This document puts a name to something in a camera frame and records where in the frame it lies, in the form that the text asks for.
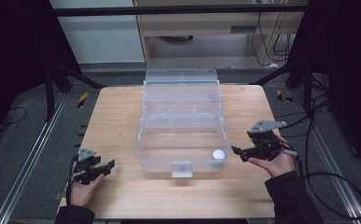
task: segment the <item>wooden table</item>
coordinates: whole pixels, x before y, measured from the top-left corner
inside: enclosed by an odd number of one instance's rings
[[[220,173],[193,178],[147,175],[133,156],[143,87],[101,90],[82,147],[96,150],[104,165],[116,167],[95,192],[96,218],[274,217],[264,182],[268,173],[231,155]],[[223,116],[233,146],[252,147],[246,131],[259,119],[274,120],[260,86],[221,85]]]

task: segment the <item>clear plastic container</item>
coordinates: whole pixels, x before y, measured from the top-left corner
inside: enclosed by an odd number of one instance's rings
[[[148,70],[142,94],[134,156],[144,171],[192,177],[223,168],[231,149],[215,70]]]

